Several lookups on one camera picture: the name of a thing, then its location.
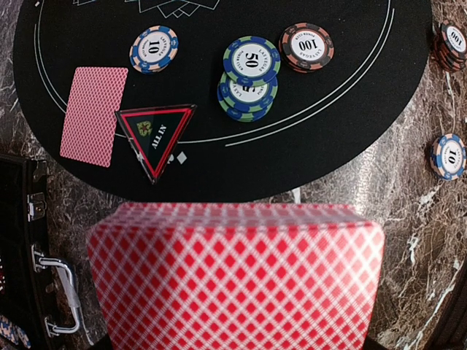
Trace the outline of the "red triangle dealer marker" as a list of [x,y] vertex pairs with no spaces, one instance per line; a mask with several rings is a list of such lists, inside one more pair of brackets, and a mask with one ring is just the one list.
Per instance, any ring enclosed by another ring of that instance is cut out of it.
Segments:
[[196,108],[195,104],[180,104],[115,112],[116,119],[151,184],[155,184],[164,172],[172,151]]

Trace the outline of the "red playing card deck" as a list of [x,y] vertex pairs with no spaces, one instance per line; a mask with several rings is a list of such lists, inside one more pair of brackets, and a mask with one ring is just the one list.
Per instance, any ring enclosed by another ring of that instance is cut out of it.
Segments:
[[344,205],[124,203],[86,243],[114,349],[361,349],[385,234]]

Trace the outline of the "dealt red card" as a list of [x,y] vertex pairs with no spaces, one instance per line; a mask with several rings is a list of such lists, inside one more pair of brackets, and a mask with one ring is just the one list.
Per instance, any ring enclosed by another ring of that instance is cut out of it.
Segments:
[[127,68],[75,69],[61,137],[60,156],[110,167]]

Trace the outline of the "blue white chip mat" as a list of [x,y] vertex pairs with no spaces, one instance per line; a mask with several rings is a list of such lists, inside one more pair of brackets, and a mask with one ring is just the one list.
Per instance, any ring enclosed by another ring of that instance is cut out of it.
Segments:
[[154,74],[174,60],[178,48],[178,36],[171,28],[152,26],[135,39],[129,58],[131,65],[140,73]]

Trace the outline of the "blue white chip stack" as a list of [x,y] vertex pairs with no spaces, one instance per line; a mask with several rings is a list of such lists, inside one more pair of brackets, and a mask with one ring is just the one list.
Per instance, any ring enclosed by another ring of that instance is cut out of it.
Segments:
[[466,168],[466,148],[459,135],[448,133],[435,139],[429,161],[438,178],[446,181],[459,179]]

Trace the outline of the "red white chip stack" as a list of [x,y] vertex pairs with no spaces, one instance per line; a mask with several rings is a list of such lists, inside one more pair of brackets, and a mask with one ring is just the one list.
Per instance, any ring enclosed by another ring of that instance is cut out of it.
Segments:
[[450,73],[466,68],[466,35],[452,20],[443,20],[433,40],[433,56]]

